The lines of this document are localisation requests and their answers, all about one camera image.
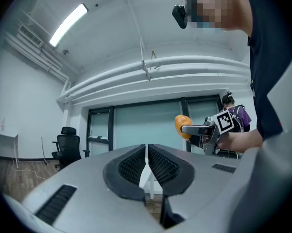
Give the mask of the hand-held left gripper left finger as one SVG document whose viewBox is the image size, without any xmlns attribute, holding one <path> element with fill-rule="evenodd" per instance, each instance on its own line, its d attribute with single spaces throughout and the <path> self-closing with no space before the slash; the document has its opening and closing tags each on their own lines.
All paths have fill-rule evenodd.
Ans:
<svg viewBox="0 0 292 233">
<path fill-rule="evenodd" d="M 61 233 L 162 233 L 139 186 L 145 145 L 90 156 L 32 190 L 23 206 L 43 229 Z"/>
</svg>

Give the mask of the black office chair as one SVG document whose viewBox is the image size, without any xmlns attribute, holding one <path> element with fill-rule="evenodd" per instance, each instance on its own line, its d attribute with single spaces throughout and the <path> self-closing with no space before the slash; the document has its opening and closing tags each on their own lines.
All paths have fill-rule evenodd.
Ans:
<svg viewBox="0 0 292 233">
<path fill-rule="evenodd" d="M 55 165 L 58 171 L 81 160 L 80 137 L 76 134 L 75 128 L 63 127 L 56 141 L 52 141 L 52 143 L 56 145 L 57 149 L 57 151 L 52 152 L 52 156 L 59 162 Z"/>
</svg>

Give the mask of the dark window frame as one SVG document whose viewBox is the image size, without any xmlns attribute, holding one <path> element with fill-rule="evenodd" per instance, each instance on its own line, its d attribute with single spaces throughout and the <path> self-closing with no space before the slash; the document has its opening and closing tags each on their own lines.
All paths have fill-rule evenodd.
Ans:
<svg viewBox="0 0 292 233">
<path fill-rule="evenodd" d="M 174 128 L 177 115 L 203 123 L 218 113 L 218 95 L 181 97 L 90 109 L 87 118 L 86 146 L 92 154 L 105 153 L 131 145 L 162 144 L 175 149 L 202 153 L 182 139 Z"/>
</svg>

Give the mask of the person's right forearm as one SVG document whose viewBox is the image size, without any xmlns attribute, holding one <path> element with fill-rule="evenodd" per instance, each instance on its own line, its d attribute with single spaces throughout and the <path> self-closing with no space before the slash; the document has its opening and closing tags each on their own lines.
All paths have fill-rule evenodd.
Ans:
<svg viewBox="0 0 292 233">
<path fill-rule="evenodd" d="M 217 148 L 244 153 L 250 148 L 261 147 L 262 143 L 263 138 L 257 129 L 243 133 L 226 132 L 219 138 Z"/>
</svg>

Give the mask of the person's black shirt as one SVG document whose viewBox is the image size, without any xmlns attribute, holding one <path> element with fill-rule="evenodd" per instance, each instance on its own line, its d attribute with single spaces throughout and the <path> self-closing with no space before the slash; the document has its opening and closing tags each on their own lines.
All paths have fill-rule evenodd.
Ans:
<svg viewBox="0 0 292 233">
<path fill-rule="evenodd" d="M 263 139 L 283 131 L 267 94 L 292 60 L 292 0 L 249 0 L 253 28 L 250 48 L 251 89 L 257 130 Z"/>
</svg>

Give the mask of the white ceiling pipes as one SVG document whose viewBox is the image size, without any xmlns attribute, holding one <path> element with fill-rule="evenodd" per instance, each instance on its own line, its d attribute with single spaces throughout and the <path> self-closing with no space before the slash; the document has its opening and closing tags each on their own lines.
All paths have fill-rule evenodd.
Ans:
<svg viewBox="0 0 292 233">
<path fill-rule="evenodd" d="M 229 59 L 184 55 L 142 60 L 93 76 L 59 96 L 56 101 L 68 103 L 112 87 L 151 81 L 158 78 L 199 73 L 227 73 L 246 76 L 249 65 Z"/>
</svg>

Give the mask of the white air vent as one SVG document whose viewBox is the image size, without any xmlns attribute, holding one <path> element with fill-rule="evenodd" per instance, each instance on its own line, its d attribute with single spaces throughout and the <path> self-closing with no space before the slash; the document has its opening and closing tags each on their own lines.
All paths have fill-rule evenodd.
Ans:
<svg viewBox="0 0 292 233">
<path fill-rule="evenodd" d="M 21 26 L 19 27 L 18 33 L 37 48 L 42 47 L 43 45 L 42 39 L 23 24 L 21 24 Z"/>
</svg>

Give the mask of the orange fruit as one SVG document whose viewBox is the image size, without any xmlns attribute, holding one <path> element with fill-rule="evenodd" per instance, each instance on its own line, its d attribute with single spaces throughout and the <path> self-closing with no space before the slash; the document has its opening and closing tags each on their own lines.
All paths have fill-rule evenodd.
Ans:
<svg viewBox="0 0 292 233">
<path fill-rule="evenodd" d="M 191 138 L 191 134 L 188 133 L 183 133 L 181 131 L 181 127 L 182 126 L 192 126 L 192 120 L 188 117 L 188 116 L 184 116 L 184 115 L 178 115 L 175 117 L 174 120 L 174 124 L 175 124 L 175 129 L 177 131 L 177 133 L 183 138 L 183 139 L 189 139 Z"/>
</svg>

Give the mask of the long ceiling light strip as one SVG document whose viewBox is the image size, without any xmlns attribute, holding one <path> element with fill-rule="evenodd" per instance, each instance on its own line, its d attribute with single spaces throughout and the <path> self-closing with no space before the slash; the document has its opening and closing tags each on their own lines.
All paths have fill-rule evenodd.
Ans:
<svg viewBox="0 0 292 233">
<path fill-rule="evenodd" d="M 88 8 L 83 4 L 79 4 L 60 24 L 60 26 L 56 29 L 54 34 L 52 35 L 49 43 L 56 47 L 65 33 L 86 13 L 88 12 Z"/>
</svg>

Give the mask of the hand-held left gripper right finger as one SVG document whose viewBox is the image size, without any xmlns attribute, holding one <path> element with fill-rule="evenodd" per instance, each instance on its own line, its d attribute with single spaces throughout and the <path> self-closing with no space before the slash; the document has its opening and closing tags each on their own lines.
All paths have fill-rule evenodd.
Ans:
<svg viewBox="0 0 292 233">
<path fill-rule="evenodd" d="M 240 197 L 235 179 L 240 159 L 208 156 L 148 145 L 148 163 L 162 187 L 159 222 L 147 233 L 230 233 Z"/>
</svg>

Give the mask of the white side table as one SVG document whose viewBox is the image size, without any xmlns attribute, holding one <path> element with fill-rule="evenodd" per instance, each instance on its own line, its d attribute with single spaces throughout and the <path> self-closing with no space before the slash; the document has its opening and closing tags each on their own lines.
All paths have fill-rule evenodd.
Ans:
<svg viewBox="0 0 292 233">
<path fill-rule="evenodd" d="M 17 168 L 19 168 L 19 155 L 18 155 L 18 132 L 12 130 L 0 130 L 0 135 L 9 137 L 13 139 L 13 150 L 15 157 L 12 160 L 15 160 Z"/>
</svg>

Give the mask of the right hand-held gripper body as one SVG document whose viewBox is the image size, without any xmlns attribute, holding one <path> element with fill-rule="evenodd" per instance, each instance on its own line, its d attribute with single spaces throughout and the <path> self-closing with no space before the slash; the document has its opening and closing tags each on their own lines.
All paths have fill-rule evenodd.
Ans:
<svg viewBox="0 0 292 233">
<path fill-rule="evenodd" d="M 189 142 L 196 147 L 203 149 L 206 155 L 215 155 L 217 150 L 217 142 L 222 134 L 234 128 L 232 116 L 225 110 L 212 117 L 206 117 L 202 125 L 214 126 L 212 136 L 196 136 L 192 135 Z"/>
</svg>

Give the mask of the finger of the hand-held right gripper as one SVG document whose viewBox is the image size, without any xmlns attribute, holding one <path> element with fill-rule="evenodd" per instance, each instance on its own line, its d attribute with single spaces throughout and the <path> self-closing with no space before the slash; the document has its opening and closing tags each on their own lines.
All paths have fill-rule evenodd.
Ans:
<svg viewBox="0 0 292 233">
<path fill-rule="evenodd" d="M 186 125 L 180 128 L 182 133 L 196 136 L 212 136 L 214 132 L 214 126 L 211 125 Z"/>
</svg>

